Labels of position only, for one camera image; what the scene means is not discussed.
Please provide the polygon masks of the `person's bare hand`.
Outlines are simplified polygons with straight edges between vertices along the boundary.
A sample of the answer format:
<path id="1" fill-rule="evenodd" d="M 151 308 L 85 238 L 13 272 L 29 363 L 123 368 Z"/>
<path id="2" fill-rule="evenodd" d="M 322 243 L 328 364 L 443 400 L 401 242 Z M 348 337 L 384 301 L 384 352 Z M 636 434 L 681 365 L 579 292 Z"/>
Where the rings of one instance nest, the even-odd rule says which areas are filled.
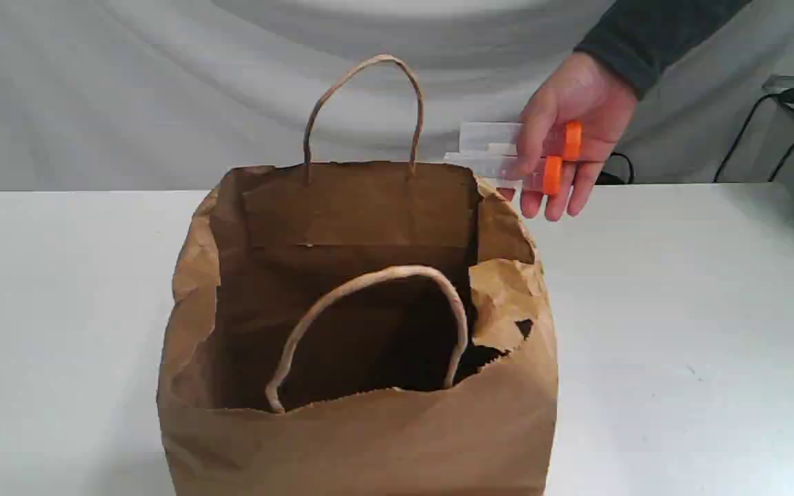
<path id="1" fill-rule="evenodd" d="M 565 123 L 582 125 L 579 161 L 567 161 L 562 169 L 560 192 L 545 196 L 524 189 L 520 211 L 526 218 L 544 210 L 549 222 L 564 214 L 577 216 L 593 191 L 635 113 L 638 99 L 623 79 L 595 57 L 574 52 L 529 98 L 520 115 L 518 159 L 514 173 L 525 176 L 538 169 L 543 155 L 561 149 Z"/>

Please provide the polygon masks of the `dark grey sleeved forearm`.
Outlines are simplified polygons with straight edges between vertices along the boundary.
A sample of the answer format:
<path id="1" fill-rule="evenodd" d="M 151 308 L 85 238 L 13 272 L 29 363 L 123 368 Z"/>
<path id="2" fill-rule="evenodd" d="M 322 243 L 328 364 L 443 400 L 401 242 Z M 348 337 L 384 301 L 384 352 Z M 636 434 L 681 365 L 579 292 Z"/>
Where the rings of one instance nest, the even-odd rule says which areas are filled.
<path id="1" fill-rule="evenodd" d="M 589 54 L 642 100 L 668 68 L 747 5 L 747 1 L 615 1 L 574 50 Z"/>

